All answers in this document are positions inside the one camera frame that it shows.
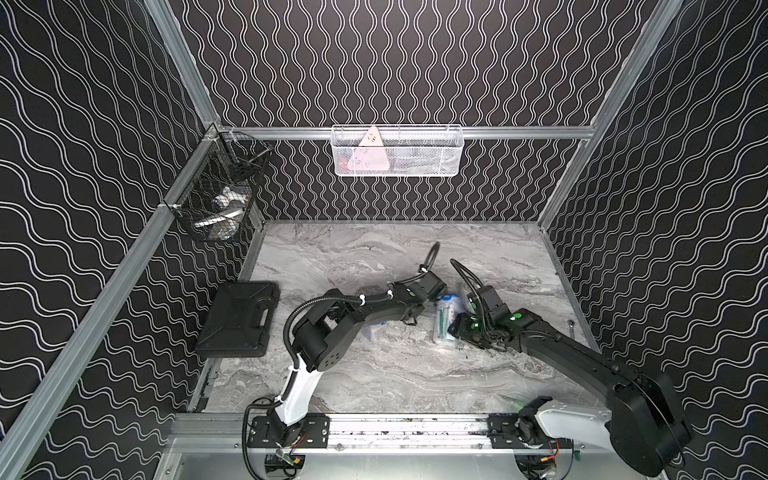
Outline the black plastic carry case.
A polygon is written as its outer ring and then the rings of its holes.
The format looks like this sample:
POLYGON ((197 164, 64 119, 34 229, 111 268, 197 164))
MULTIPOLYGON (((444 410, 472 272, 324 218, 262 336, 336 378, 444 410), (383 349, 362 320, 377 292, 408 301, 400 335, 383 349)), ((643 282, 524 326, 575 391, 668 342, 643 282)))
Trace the black plastic carry case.
POLYGON ((279 299, 279 285, 271 281, 221 285, 197 339, 195 352, 203 359, 263 357, 279 299))

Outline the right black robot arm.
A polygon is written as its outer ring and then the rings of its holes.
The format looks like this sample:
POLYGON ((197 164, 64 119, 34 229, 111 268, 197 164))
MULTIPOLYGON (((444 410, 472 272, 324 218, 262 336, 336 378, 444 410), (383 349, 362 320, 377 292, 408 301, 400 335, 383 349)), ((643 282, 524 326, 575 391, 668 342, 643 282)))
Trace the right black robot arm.
POLYGON ((520 442, 555 439, 615 452, 636 472, 660 474, 693 437, 670 378, 647 374, 585 347, 531 310, 512 311, 496 290, 484 286, 468 296, 449 333, 481 349, 513 350, 541 360, 595 396, 601 408, 569 405, 540 396, 517 414, 511 429, 520 442))

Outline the clear jar toiletry kit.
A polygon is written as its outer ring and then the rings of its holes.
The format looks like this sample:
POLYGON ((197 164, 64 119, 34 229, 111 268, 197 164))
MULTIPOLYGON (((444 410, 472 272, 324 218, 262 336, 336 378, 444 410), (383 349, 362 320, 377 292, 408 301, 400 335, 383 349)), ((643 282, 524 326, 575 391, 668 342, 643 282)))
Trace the clear jar toiletry kit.
POLYGON ((443 294, 435 301, 435 308, 433 341, 438 345, 452 346, 456 339, 450 329, 453 322, 464 312, 463 301, 457 294, 443 294))

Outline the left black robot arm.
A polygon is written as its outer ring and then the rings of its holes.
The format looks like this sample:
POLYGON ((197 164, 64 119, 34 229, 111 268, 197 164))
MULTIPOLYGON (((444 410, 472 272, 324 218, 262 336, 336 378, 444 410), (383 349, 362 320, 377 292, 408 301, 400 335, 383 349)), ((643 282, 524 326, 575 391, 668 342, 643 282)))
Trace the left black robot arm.
POLYGON ((269 416, 284 428, 299 425, 308 414, 322 374, 343 359, 365 327, 390 322, 415 324, 445 288, 436 274, 422 270, 414 279, 389 284, 383 293, 350 296, 332 289, 302 303, 284 324, 289 375, 269 416))

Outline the pink triangular card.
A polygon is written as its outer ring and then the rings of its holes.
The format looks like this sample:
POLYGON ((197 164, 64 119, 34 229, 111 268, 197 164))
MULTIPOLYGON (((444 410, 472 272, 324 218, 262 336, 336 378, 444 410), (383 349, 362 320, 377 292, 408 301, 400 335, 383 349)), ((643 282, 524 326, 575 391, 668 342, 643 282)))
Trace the pink triangular card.
POLYGON ((354 174, 378 174, 388 172, 391 162, 384 146, 380 129, 371 126, 353 149, 346 169, 354 174))

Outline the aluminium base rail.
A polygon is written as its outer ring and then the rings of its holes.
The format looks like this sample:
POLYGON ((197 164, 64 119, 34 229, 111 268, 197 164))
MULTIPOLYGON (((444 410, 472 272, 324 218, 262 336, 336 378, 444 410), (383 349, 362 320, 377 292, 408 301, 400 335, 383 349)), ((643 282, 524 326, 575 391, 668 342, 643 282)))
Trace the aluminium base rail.
POLYGON ((248 449, 300 454, 501 454, 557 449, 611 452, 605 409, 556 403, 525 414, 310 414, 281 433, 262 416, 183 414, 170 434, 174 453, 237 453, 248 449))

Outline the clear jar blue lid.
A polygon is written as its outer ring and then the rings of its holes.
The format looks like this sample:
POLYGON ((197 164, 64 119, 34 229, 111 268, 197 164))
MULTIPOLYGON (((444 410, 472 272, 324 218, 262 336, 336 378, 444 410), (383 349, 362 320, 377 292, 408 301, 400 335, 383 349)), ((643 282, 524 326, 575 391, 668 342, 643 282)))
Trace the clear jar blue lid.
POLYGON ((361 328, 361 333, 365 339, 369 342, 376 342, 382 335, 383 329, 386 327, 386 322, 366 324, 361 328))

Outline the white items in black basket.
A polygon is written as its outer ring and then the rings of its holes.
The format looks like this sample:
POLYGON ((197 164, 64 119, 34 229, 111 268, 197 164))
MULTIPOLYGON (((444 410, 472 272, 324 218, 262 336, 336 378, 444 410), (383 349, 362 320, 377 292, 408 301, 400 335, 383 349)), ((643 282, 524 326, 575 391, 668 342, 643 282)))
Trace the white items in black basket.
POLYGON ((229 240, 238 231, 245 217, 252 191, 247 186, 225 186, 213 198, 213 212, 193 223, 207 240, 229 240))

